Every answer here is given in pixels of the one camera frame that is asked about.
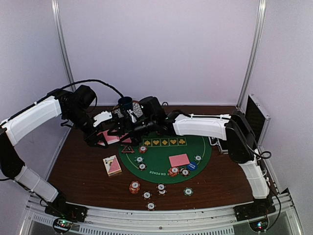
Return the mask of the blue small blind button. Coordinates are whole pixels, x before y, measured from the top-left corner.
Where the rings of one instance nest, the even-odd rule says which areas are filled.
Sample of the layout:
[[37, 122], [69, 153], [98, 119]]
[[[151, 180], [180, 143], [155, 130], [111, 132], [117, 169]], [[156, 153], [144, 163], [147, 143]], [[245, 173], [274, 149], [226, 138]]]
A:
[[190, 162], [188, 165], [187, 165], [187, 169], [190, 170], [190, 171], [195, 171], [197, 170], [198, 168], [198, 165], [196, 162]]

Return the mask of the left aluminium frame post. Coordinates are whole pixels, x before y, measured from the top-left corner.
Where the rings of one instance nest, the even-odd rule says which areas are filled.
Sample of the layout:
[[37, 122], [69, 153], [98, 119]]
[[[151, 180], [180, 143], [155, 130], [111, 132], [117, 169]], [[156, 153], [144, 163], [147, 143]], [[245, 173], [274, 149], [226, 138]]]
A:
[[66, 77], [69, 84], [74, 83], [73, 73], [70, 66], [70, 61], [67, 53], [66, 42], [64, 38], [60, 8], [59, 8], [59, 1], [58, 0], [51, 0], [51, 7], [52, 7], [52, 14], [56, 25], [58, 41], [61, 49], [61, 57], [64, 64]]

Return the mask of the dealt red-backed card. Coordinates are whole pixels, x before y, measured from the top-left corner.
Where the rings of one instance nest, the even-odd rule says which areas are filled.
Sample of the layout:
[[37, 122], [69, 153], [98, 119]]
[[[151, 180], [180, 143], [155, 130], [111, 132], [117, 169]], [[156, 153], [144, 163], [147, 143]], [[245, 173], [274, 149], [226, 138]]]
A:
[[123, 142], [123, 143], [131, 143], [132, 140], [131, 140], [131, 138], [127, 138], [127, 139], [123, 140], [122, 142]]

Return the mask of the red five chip stack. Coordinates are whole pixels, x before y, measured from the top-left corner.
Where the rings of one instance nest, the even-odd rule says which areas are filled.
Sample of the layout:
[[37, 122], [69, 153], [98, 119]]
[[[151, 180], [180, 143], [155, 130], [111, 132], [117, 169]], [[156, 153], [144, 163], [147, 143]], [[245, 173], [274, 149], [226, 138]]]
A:
[[140, 191], [140, 182], [132, 181], [129, 186], [129, 191], [131, 194], [137, 194]]

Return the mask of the red five chips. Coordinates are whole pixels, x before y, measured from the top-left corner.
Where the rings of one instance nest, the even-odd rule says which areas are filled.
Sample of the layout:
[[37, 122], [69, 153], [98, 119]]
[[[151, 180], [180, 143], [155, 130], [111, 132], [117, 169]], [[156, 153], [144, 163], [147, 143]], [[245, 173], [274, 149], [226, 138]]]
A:
[[179, 174], [179, 168], [178, 167], [171, 167], [168, 170], [168, 174], [170, 177], [176, 177]]
[[147, 152], [148, 148], [146, 146], [140, 146], [138, 150], [139, 150], [139, 153], [144, 154]]

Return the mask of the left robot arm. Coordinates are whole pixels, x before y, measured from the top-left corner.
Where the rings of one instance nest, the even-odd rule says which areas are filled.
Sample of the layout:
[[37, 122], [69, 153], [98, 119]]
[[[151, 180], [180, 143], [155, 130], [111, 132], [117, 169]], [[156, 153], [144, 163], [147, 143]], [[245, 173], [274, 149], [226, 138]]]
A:
[[0, 125], [0, 169], [3, 175], [50, 202], [51, 209], [59, 217], [69, 215], [69, 204], [57, 198], [59, 191], [54, 186], [25, 165], [14, 147], [27, 134], [58, 116], [78, 127], [88, 146], [96, 146], [104, 141], [104, 137], [86, 112], [94, 99], [96, 94], [89, 86], [81, 85], [75, 92], [56, 89], [47, 98], [42, 98]]

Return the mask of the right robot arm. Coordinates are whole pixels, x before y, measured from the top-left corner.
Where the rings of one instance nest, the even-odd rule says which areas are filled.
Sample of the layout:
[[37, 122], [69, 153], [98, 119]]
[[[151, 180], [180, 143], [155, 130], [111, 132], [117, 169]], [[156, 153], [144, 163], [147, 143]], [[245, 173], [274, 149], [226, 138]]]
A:
[[255, 134], [248, 121], [240, 111], [230, 115], [205, 116], [173, 111], [165, 114], [148, 112], [144, 118], [132, 122], [133, 115], [115, 118], [115, 123], [105, 137], [118, 137], [120, 143], [130, 139], [138, 145], [142, 137], [151, 132], [168, 136], [202, 136], [213, 137], [227, 142], [228, 155], [244, 171], [256, 202], [251, 204], [251, 212], [261, 216], [269, 209], [268, 178], [258, 164], [259, 159], [271, 156], [268, 151], [260, 152], [257, 148]]

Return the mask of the hundred chips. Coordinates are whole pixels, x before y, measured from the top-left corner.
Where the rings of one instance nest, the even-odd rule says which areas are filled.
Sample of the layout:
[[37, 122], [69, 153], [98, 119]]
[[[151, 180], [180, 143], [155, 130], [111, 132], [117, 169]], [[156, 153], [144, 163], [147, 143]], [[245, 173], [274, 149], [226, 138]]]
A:
[[187, 177], [187, 176], [190, 175], [190, 170], [187, 169], [187, 168], [181, 168], [179, 172], [180, 172], [180, 174], [181, 174], [182, 176], [184, 176], [184, 177]]

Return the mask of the round green poker mat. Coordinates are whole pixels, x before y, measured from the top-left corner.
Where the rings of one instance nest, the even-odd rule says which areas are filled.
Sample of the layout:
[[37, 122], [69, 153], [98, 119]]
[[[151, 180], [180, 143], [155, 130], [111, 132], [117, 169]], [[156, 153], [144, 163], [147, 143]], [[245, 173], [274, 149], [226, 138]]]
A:
[[[134, 153], [123, 154], [121, 150], [124, 146], [119, 146], [118, 152], [124, 167], [134, 176], [141, 180], [151, 183], [177, 184], [199, 175], [207, 166], [212, 154], [212, 147], [208, 137], [202, 136], [160, 136], [156, 133], [150, 133], [142, 138], [140, 146], [146, 146], [147, 152], [139, 153], [139, 146], [132, 147]], [[187, 154], [190, 162], [196, 162], [197, 170], [190, 171], [187, 177], [180, 173], [176, 177], [170, 177], [168, 174], [171, 168], [169, 156]], [[197, 162], [195, 156], [200, 155], [202, 160]], [[147, 165], [147, 169], [140, 171], [139, 163], [135, 161], [136, 157], [141, 156]]]

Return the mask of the patterned ceramic saucer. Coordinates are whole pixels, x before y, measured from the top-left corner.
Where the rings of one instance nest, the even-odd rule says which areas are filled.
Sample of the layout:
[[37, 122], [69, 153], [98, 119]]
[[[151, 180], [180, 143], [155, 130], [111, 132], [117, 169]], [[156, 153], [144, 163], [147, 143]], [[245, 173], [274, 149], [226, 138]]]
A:
[[[141, 106], [138, 101], [133, 100], [132, 103], [127, 103], [123, 105], [123, 109], [125, 112], [128, 112], [130, 118], [133, 122], [139, 120], [143, 117], [143, 111], [141, 109]], [[122, 111], [120, 110], [119, 105], [115, 105], [115, 107], [112, 109], [112, 113], [116, 114], [119, 118], [123, 118], [124, 115]]]

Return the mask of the green twenty chip stack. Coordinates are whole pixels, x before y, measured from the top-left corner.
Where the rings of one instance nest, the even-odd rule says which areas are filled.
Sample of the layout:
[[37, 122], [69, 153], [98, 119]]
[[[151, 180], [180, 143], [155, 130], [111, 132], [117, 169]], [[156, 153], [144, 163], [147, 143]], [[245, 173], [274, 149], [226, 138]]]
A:
[[184, 190], [183, 190], [183, 193], [185, 196], [191, 196], [193, 195], [194, 191], [192, 188], [190, 187], [186, 187]]

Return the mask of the hundred chip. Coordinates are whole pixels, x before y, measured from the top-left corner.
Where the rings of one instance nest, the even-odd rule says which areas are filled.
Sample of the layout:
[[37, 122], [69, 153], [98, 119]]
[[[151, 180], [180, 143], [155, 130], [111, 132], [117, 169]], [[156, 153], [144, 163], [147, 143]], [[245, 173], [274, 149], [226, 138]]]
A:
[[139, 169], [140, 171], [144, 171], [144, 170], [147, 169], [147, 165], [146, 165], [145, 163], [141, 163], [141, 164], [139, 164], [138, 169]]
[[166, 193], [167, 193], [167, 190], [166, 190], [166, 189], [158, 190], [158, 194], [159, 194], [159, 195], [165, 195]]
[[154, 211], [156, 209], [156, 204], [154, 202], [148, 202], [146, 204], [146, 208], [149, 211]]
[[150, 199], [152, 194], [149, 191], [144, 191], [142, 197], [146, 200]]
[[156, 188], [158, 191], [163, 191], [166, 189], [166, 186], [165, 186], [165, 184], [158, 184]]

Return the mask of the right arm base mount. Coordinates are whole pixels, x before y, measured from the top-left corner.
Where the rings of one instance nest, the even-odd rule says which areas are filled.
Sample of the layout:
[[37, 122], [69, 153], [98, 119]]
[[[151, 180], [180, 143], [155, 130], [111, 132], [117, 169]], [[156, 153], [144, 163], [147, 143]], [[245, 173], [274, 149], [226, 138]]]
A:
[[276, 207], [251, 203], [235, 206], [234, 212], [237, 221], [244, 221], [255, 219], [258, 217], [264, 217], [267, 216], [269, 213], [274, 213], [276, 212]]

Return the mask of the red-backed card deck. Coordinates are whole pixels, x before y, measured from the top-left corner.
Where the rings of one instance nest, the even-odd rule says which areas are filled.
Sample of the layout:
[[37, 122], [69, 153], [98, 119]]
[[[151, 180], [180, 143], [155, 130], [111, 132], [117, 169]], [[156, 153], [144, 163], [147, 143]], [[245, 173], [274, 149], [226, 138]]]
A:
[[99, 133], [99, 135], [100, 135], [101, 137], [103, 137], [103, 138], [106, 140], [106, 142], [107, 142], [108, 145], [120, 141], [119, 136], [111, 136], [111, 135], [108, 135], [108, 130]]

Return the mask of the aluminium poker chip case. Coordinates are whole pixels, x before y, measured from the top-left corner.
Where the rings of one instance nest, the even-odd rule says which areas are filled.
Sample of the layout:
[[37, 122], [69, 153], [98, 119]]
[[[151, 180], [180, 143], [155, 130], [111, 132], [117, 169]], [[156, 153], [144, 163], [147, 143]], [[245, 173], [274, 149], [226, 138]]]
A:
[[[245, 117], [255, 134], [257, 147], [260, 148], [271, 117], [254, 94], [249, 94], [247, 97]], [[220, 154], [228, 154], [226, 141], [209, 137], [209, 143], [211, 146], [217, 146]]]

